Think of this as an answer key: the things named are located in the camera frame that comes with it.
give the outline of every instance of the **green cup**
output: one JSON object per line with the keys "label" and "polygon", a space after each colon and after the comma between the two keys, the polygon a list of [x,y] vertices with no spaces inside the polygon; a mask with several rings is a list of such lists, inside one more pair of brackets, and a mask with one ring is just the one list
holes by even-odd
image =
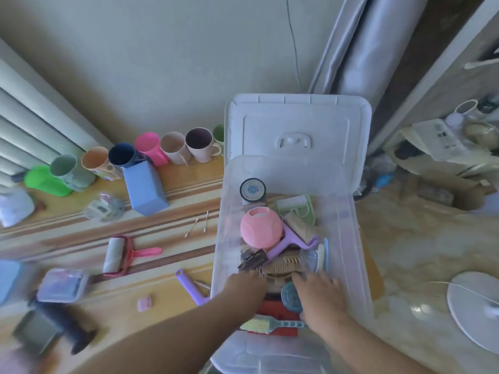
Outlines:
{"label": "green cup", "polygon": [[24,177],[27,188],[37,189],[48,194],[64,197],[72,192],[62,180],[50,174],[48,165],[34,166]]}
{"label": "green cup", "polygon": [[213,139],[215,139],[215,141],[221,145],[222,147],[222,150],[221,150],[221,155],[223,156],[224,155],[224,124],[221,123],[219,125],[217,125],[214,129],[213,129]]}

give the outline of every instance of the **lid handle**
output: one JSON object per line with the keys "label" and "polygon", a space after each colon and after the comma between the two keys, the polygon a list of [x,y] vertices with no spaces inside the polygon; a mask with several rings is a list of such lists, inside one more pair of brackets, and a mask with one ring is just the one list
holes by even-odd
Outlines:
{"label": "lid handle", "polygon": [[285,132],[279,136],[277,149],[285,150],[309,150],[311,148],[310,137],[304,133],[299,132]]}

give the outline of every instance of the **striped table surface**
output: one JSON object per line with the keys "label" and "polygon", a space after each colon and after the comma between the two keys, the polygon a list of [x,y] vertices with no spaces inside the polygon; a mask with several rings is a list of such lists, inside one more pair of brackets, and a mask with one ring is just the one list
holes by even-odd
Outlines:
{"label": "striped table surface", "polygon": [[[47,208],[19,226],[0,230],[1,259],[36,261],[45,269],[81,268],[95,275],[88,294],[72,310],[84,327],[99,328],[96,339],[76,356],[69,355],[69,344],[60,339],[45,360],[44,372],[71,372],[115,342],[194,307],[175,280],[179,268],[192,278],[211,282],[223,157],[204,164],[191,161],[189,166],[166,165],[158,171],[170,206],[152,216],[144,217],[131,209],[123,181],[98,179],[85,192],[64,198],[34,192]],[[125,214],[118,222],[102,224],[83,216],[84,207],[101,192],[127,200]],[[208,228],[204,233],[207,211]],[[200,220],[196,227],[184,238],[197,217]],[[124,277],[103,277],[100,273],[113,235],[133,237],[136,249],[161,247],[163,253],[134,259]],[[366,256],[368,273],[373,272],[373,265]],[[372,291],[371,274],[369,279]],[[139,313],[137,300],[146,295],[152,297],[153,307]],[[26,311],[24,302],[0,307],[0,353],[16,346],[10,334]]]}

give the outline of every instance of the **blue box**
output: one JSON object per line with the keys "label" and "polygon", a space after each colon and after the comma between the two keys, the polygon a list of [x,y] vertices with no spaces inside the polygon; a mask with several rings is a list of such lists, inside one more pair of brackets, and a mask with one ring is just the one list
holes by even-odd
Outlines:
{"label": "blue box", "polygon": [[144,215],[155,214],[168,207],[165,190],[156,169],[141,162],[123,169],[132,208]]}

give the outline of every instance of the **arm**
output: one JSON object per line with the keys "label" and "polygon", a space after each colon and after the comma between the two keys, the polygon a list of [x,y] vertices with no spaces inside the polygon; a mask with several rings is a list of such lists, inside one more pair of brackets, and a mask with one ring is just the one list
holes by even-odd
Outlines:
{"label": "arm", "polygon": [[135,333],[84,364],[74,374],[197,374],[221,344],[251,319],[264,300],[265,278],[233,274],[206,304]]}
{"label": "arm", "polygon": [[355,374],[435,374],[359,325],[347,312],[338,280],[293,274],[308,326],[326,341]]}

